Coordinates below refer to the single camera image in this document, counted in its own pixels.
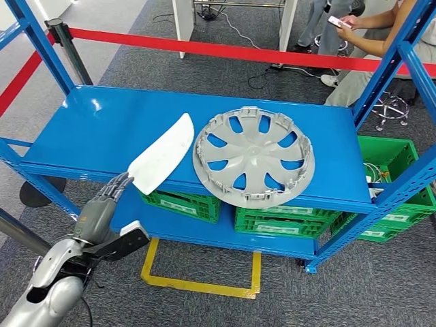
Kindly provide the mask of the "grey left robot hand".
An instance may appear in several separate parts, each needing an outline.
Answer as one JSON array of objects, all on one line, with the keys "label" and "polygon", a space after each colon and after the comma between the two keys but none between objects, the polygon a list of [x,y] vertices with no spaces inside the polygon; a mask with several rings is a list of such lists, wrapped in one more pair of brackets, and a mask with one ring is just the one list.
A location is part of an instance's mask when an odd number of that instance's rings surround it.
[{"label": "grey left robot hand", "polygon": [[88,245],[103,243],[109,232],[110,222],[118,200],[134,180],[133,176],[124,172],[103,186],[81,209],[73,229],[73,238]]}]

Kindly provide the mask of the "person's left hand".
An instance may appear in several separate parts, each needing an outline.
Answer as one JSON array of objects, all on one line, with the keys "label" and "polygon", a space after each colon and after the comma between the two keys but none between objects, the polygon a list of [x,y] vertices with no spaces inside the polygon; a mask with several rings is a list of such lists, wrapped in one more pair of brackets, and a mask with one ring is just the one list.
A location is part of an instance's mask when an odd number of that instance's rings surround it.
[{"label": "person's left hand", "polygon": [[347,42],[352,42],[352,40],[355,37],[355,34],[352,28],[347,27],[345,25],[340,25],[340,27],[337,27],[336,33],[341,40],[345,40]]}]

